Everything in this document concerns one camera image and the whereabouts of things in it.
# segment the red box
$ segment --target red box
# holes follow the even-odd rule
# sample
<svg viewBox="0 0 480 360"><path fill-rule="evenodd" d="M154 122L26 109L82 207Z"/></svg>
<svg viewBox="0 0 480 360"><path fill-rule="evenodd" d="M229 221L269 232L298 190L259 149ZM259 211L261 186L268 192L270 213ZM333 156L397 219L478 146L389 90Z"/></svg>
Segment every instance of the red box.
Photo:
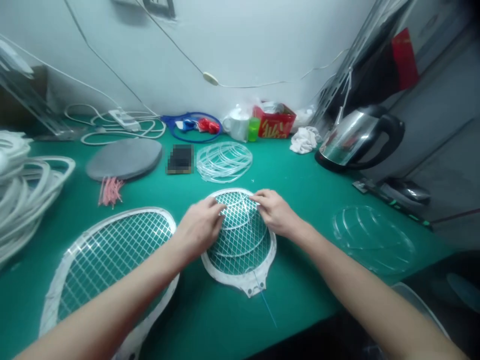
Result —
<svg viewBox="0 0 480 360"><path fill-rule="evenodd" d="M286 139L294 125L297 115L283 104L283 113L269 114L255 106L253 116L260 119L258 136L261 138Z"/></svg>

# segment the hand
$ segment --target hand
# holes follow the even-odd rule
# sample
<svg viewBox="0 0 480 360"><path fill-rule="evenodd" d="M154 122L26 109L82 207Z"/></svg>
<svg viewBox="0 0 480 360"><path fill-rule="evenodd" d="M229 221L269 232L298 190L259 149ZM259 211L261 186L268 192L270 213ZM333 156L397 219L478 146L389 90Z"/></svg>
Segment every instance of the hand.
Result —
<svg viewBox="0 0 480 360"><path fill-rule="evenodd" d="M214 197L207 197L190 206L180 221L172 242L175 242L190 262L205 252L219 237L226 209Z"/></svg>
<svg viewBox="0 0 480 360"><path fill-rule="evenodd" d="M259 203L257 207L263 221L275 234L292 239L302 219L290 208L287 202L273 190L259 190L250 200Z"/></svg>

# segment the blue wire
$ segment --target blue wire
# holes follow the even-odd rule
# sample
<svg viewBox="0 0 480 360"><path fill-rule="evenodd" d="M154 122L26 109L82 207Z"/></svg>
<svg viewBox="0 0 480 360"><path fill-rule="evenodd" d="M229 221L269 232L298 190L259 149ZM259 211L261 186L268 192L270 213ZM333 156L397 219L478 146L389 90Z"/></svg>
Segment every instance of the blue wire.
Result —
<svg viewBox="0 0 480 360"><path fill-rule="evenodd" d="M252 272L253 272L253 275L255 275L255 280L256 280L256 283L258 284L258 288L260 289L261 297L263 298L263 301L265 302L266 309L267 309L268 312L270 313L270 317L271 317L271 319L272 319L272 321L273 321L273 324L274 324L275 327L278 329L279 327L277 326L277 322L275 321L274 315L272 314L272 311L270 310L269 303L267 302L267 299L265 298L265 295L264 295L264 292L263 292L263 290L262 290L262 287L260 286L259 280L257 279L257 274L255 273L255 271L252 271Z"/></svg>

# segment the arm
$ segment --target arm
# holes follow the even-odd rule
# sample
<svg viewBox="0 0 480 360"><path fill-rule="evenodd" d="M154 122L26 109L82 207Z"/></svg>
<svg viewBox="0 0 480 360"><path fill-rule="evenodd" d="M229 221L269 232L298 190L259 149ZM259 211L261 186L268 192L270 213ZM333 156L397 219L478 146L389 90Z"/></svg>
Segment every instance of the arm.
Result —
<svg viewBox="0 0 480 360"><path fill-rule="evenodd" d="M336 298L392 359L466 359L412 305L301 220L275 191L260 190L251 199L273 232L310 256Z"/></svg>
<svg viewBox="0 0 480 360"><path fill-rule="evenodd" d="M169 241L17 359L111 359L150 302L217 239L225 208L212 197L191 206Z"/></svg>

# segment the electric fly swatter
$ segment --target electric fly swatter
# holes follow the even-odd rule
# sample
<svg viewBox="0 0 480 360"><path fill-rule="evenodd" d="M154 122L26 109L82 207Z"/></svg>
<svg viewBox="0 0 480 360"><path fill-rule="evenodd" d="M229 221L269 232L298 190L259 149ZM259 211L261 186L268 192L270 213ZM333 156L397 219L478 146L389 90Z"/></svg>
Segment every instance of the electric fly swatter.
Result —
<svg viewBox="0 0 480 360"><path fill-rule="evenodd" d="M267 288L266 279L277 252L277 238L265 225L250 191L231 188L214 192L228 206L218 240L201 255L205 269L219 283L241 289L251 298Z"/></svg>
<svg viewBox="0 0 480 360"><path fill-rule="evenodd" d="M39 336L130 273L175 232L172 216L142 207L111 216L85 231L65 252L45 297ZM179 275L127 336L115 360L138 359L143 341L167 306Z"/></svg>

